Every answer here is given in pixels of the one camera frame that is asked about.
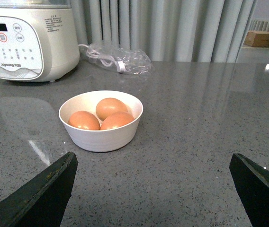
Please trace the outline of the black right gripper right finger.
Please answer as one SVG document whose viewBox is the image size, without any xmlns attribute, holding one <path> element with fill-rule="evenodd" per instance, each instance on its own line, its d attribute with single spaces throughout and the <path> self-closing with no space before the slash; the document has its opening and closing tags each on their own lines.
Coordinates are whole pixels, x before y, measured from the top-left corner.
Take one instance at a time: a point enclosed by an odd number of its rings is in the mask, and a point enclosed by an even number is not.
<svg viewBox="0 0 269 227">
<path fill-rule="evenodd" d="M 229 169 L 251 225 L 269 227 L 269 170 L 240 153 L 233 154 Z"/>
</svg>

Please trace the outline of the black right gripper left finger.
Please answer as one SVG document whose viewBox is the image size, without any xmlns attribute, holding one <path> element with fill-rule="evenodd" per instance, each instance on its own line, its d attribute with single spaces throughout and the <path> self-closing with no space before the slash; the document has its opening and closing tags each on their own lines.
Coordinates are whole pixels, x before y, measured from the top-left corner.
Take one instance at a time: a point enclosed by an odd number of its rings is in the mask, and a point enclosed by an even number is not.
<svg viewBox="0 0 269 227">
<path fill-rule="evenodd" d="M 68 152 L 0 202 L 0 227 L 58 227 L 72 194 L 78 161 Z"/>
</svg>

